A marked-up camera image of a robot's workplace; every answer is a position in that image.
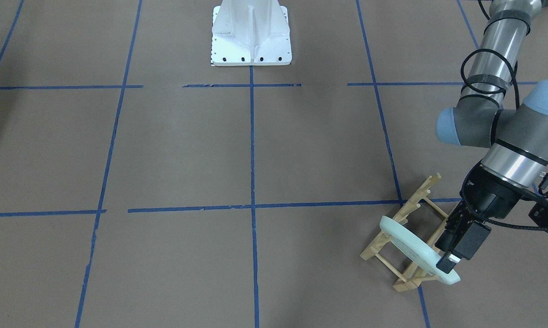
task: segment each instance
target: gray floor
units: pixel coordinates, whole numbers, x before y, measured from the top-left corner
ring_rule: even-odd
[[[0,0],[0,327],[548,328],[545,233],[494,228],[461,282],[406,293],[359,258],[486,152],[434,135],[476,1],[283,0],[293,64],[254,69],[209,66],[219,3]],[[548,79],[548,9],[518,79]]]

